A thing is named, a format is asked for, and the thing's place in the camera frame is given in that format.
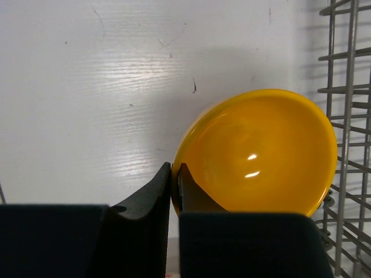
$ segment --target dishwasher rack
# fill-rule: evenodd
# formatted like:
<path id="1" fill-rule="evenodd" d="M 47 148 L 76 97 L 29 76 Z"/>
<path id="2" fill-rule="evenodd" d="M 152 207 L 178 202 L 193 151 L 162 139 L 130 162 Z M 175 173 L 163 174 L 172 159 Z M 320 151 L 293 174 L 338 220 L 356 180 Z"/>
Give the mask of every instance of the dishwasher rack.
<path id="1" fill-rule="evenodd" d="M 323 203 L 323 218 L 316 221 L 320 229 L 325 248 L 328 251 L 328 260 L 334 267 L 335 276 L 365 278 L 371 277 L 371 236 L 366 232 L 365 225 L 371 222 L 371 217 L 367 213 L 371 210 L 371 194 L 368 190 L 368 174 L 371 173 L 369 165 L 370 146 L 371 146 L 371 75 L 370 79 L 363 84 L 354 84 L 355 59 L 357 57 L 370 56 L 371 47 L 356 48 L 358 15 L 360 12 L 371 10 L 371 5 L 365 5 L 360 0 L 331 0 L 330 5 L 320 11 L 320 16 L 329 17 L 329 50 L 328 55 L 320 57 L 319 61 L 328 62 L 328 83 L 327 87 L 319 89 L 318 93 L 327 95 L 326 114 L 335 129 L 342 131 L 342 142 L 338 144 L 340 169 L 339 185 L 331 185 L 331 190 Z M 334 52 L 335 18 L 339 14 L 350 14 L 348 50 L 346 52 Z M 345 86 L 333 86 L 334 61 L 345 59 L 347 61 L 346 84 Z M 333 96 L 342 95 L 345 98 L 345 109 L 343 115 L 333 116 Z M 353 96 L 368 96 L 363 102 L 353 101 Z M 355 113 L 353 108 L 364 110 L 363 113 Z M 363 119 L 365 127 L 352 125 L 352 120 Z M 361 142 L 352 142 L 351 134 L 362 134 L 364 138 Z M 362 148 L 363 162 L 354 161 L 349 158 L 352 148 Z M 349 173 L 362 175 L 362 187 L 359 194 L 350 193 L 347 187 L 347 176 Z M 357 217 L 346 218 L 344 215 L 345 203 L 354 202 L 358 206 Z M 331 225 L 336 224 L 335 238 L 331 235 Z M 351 271 L 345 271 L 343 267 L 344 259 L 352 263 Z"/>

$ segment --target white wooden surface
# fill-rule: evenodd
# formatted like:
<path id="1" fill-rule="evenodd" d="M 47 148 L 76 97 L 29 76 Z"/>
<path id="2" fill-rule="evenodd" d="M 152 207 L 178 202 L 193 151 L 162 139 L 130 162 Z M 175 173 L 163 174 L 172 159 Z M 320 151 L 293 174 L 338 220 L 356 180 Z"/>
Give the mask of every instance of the white wooden surface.
<path id="1" fill-rule="evenodd" d="M 326 86 L 327 66 L 317 58 L 327 54 L 328 18 L 318 12 L 328 2 L 2 0 L 7 201 L 119 202 L 173 160 L 200 112 L 238 93 L 277 87 L 324 108 L 316 90 Z M 345 51 L 347 18 L 338 23 L 336 50 Z M 357 68 L 362 78 L 367 63 Z M 340 62 L 335 83 L 344 74 Z"/>

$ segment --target yellow bowl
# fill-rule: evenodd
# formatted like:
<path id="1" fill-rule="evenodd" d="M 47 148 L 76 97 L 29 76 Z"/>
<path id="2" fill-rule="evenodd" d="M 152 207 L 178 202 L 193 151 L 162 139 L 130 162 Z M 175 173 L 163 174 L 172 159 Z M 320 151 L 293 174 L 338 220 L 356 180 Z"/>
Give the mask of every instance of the yellow bowl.
<path id="1" fill-rule="evenodd" d="M 265 89 L 230 98 L 189 130 L 172 167 L 172 200 L 186 163 L 195 182 L 228 211 L 306 216 L 331 185 L 337 161 L 333 128 L 307 98 Z"/>

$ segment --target bowl rim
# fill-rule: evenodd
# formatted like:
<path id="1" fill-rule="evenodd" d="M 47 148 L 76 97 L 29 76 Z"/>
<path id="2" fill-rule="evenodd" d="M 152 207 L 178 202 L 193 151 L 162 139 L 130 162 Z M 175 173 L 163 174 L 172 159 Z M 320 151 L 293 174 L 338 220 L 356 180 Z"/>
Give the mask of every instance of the bowl rim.
<path id="1" fill-rule="evenodd" d="M 326 132 L 326 138 L 330 145 L 330 157 L 332 156 L 333 159 L 330 161 L 330 165 L 328 167 L 327 175 L 324 178 L 323 182 L 323 194 L 321 195 L 321 198 L 318 199 L 316 203 L 314 203 L 311 207 L 311 209 L 305 214 L 307 217 L 310 217 L 313 215 L 313 213 L 317 210 L 317 208 L 320 206 L 324 198 L 326 197 L 326 194 L 328 190 L 330 189 L 331 183 L 333 181 L 333 177 L 336 171 L 336 164 L 337 164 L 337 139 L 333 130 L 333 127 L 327 118 L 327 116 L 324 114 L 324 112 L 311 100 L 308 98 L 302 96 L 301 94 L 291 92 L 288 90 L 282 90 L 282 89 L 260 89 L 260 90 L 254 90 L 251 92 L 245 92 L 242 94 L 239 94 L 237 96 L 228 98 L 219 104 L 215 105 L 214 107 L 211 107 L 209 109 L 206 109 L 197 119 L 193 122 L 193 124 L 188 128 L 188 130 L 185 132 L 185 135 L 183 136 L 181 143 L 178 147 L 174 163 L 172 164 L 172 173 L 171 173 L 171 197 L 172 202 L 174 205 L 174 209 L 176 213 L 179 215 L 179 197 L 177 195 L 177 183 L 178 183 L 178 173 L 180 170 L 181 160 L 184 157 L 184 154 L 188 147 L 190 146 L 191 142 L 199 135 L 200 131 L 203 130 L 203 128 L 212 120 L 216 115 L 219 115 L 220 112 L 223 110 L 246 100 L 251 100 L 253 98 L 260 98 L 260 97 L 281 97 L 281 98 L 288 98 L 294 101 L 297 101 L 298 103 L 304 105 L 305 107 L 308 107 L 310 111 L 316 116 L 319 121 L 321 122 L 321 125 L 323 126 L 324 131 Z"/>

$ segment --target metal wire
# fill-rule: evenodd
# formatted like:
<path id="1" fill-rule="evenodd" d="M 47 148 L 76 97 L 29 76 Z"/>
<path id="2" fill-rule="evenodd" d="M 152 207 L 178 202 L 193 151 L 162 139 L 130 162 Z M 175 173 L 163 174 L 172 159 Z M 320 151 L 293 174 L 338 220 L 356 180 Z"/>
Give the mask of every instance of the metal wire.
<path id="1" fill-rule="evenodd" d="M 342 6 L 350 3 L 348 9 Z M 330 264 L 334 267 L 336 276 L 361 278 L 368 275 L 371 277 L 371 267 L 365 263 L 362 255 L 371 256 L 371 236 L 364 231 L 365 223 L 371 222 L 371 218 L 366 216 L 366 210 L 371 210 L 371 194 L 368 193 L 368 175 L 371 173 L 369 164 L 370 146 L 371 146 L 371 73 L 368 83 L 354 84 L 354 64 L 356 57 L 371 56 L 371 47 L 356 49 L 358 13 L 371 10 L 371 5 L 359 6 L 359 0 L 331 0 L 330 5 L 320 11 L 321 16 L 329 16 L 329 51 L 328 55 L 320 57 L 319 61 L 328 62 L 328 83 L 326 88 L 318 89 L 318 93 L 327 94 L 327 117 L 332 121 L 334 128 L 342 129 L 343 139 L 338 144 L 340 156 L 340 174 L 339 186 L 332 185 L 332 189 L 338 191 L 339 198 L 335 200 L 337 209 L 334 211 L 330 208 L 334 204 L 332 197 L 325 198 L 323 205 L 323 219 L 316 221 L 316 225 L 322 225 L 320 229 L 323 242 L 327 246 L 335 248 L 334 258 L 328 256 Z M 335 35 L 335 18 L 338 14 L 350 14 L 349 33 L 348 33 L 348 50 L 346 52 L 334 52 L 334 35 Z M 346 85 L 333 87 L 334 61 L 337 59 L 347 59 Z M 345 109 L 342 115 L 332 115 L 332 95 L 342 94 L 345 96 Z M 353 101 L 353 95 L 368 96 L 367 102 Z M 364 109 L 364 113 L 352 114 L 352 108 Z M 365 119 L 366 126 L 355 127 L 351 125 L 352 119 Z M 350 142 L 350 134 L 361 133 L 365 135 L 364 142 Z M 362 164 L 357 160 L 349 160 L 349 148 L 362 147 L 363 159 Z M 361 194 L 352 194 L 347 190 L 348 174 L 362 175 Z M 357 204 L 359 209 L 358 218 L 345 218 L 345 200 Z M 336 238 L 330 238 L 328 231 L 329 223 L 336 224 Z M 355 247 L 354 253 L 350 253 L 344 248 L 343 243 L 348 242 Z M 341 264 L 341 258 L 345 256 L 353 263 L 352 274 L 347 273 Z"/>

